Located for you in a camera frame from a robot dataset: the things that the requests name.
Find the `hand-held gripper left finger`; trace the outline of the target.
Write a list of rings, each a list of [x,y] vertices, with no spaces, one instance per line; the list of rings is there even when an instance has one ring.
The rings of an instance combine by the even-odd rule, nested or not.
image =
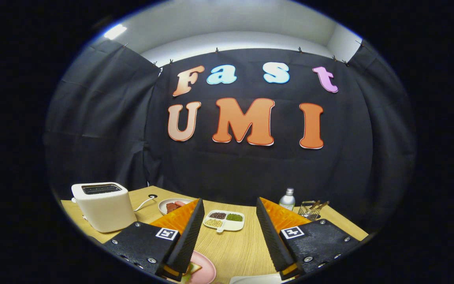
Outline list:
[[[178,282],[188,269],[203,217],[203,200],[197,198],[150,224],[130,224],[103,246],[145,273]]]

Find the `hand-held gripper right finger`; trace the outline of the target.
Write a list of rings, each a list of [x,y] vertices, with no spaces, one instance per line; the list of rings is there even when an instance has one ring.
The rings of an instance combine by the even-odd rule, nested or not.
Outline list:
[[[266,198],[257,199],[256,214],[282,280],[313,275],[361,244],[324,218],[310,221]]]

